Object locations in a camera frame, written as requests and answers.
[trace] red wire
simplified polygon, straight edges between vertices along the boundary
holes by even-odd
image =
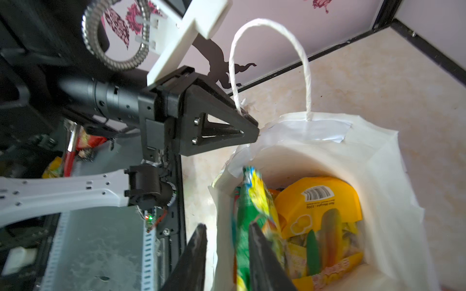
[[[147,232],[151,232],[154,228],[156,228],[157,225],[159,225],[159,223],[162,222],[162,220],[165,218],[165,216],[167,216],[167,213],[168,213],[167,208],[164,207],[164,213],[162,214],[162,216],[159,217],[159,218],[155,221],[155,223],[151,226],[151,228],[150,228]]]
[[[75,160],[76,152],[66,152],[65,165],[63,169],[63,177],[71,176],[71,170],[73,169],[73,162]]]

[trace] flexible metal hose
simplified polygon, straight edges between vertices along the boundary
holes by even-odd
[[[107,67],[114,71],[127,71],[139,66],[149,53],[149,21],[151,20],[151,11],[148,0],[136,0],[142,18],[144,19],[141,45],[136,54],[128,60],[116,61],[105,54],[99,45],[97,38],[97,28],[105,10],[110,8],[119,0],[94,0],[84,11],[82,16],[82,39],[86,48],[100,59]]]

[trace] yellow snack box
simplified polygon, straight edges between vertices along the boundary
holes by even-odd
[[[319,231],[330,209],[339,211],[342,223],[363,218],[356,191],[333,177],[302,178],[280,192],[274,202],[283,239]]]
[[[350,185],[333,177],[303,178],[274,202],[288,242],[285,267],[299,291],[320,290],[360,264],[355,222],[362,213]]]

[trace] paper bag handle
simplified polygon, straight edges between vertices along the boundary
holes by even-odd
[[[304,72],[304,80],[306,82],[306,119],[311,120],[311,70],[309,68],[309,62],[308,58],[306,56],[306,52],[302,48],[302,45],[299,43],[299,41],[296,39],[296,37],[288,31],[283,25],[280,23],[277,23],[275,21],[272,21],[270,19],[262,19],[262,18],[257,18],[254,20],[251,20],[250,22],[246,23],[243,25],[234,35],[233,42],[232,42],[232,48],[230,50],[230,61],[228,63],[228,70],[230,73],[230,82],[232,85],[232,90],[233,90],[233,99],[234,103],[236,105],[236,110],[238,111],[239,114],[241,113],[241,107],[240,107],[240,98],[238,97],[238,88],[236,87],[236,78],[235,78],[235,71],[234,71],[234,49],[236,48],[236,43],[240,39],[240,37],[243,35],[243,33],[250,27],[255,27],[255,26],[268,26],[282,35],[284,35],[293,45],[295,50],[298,52],[299,58],[301,59],[301,62],[303,64],[303,72]]]

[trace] black triangular bracket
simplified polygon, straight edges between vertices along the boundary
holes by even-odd
[[[178,119],[177,152],[184,156],[223,147],[252,143],[259,136],[258,123],[244,110],[241,116],[233,100],[206,76],[198,75],[184,96],[183,116]],[[228,124],[207,120],[212,115]]]
[[[161,291],[203,291],[206,274],[206,225],[198,224]]]
[[[256,222],[249,225],[248,235],[250,290],[297,291]]]

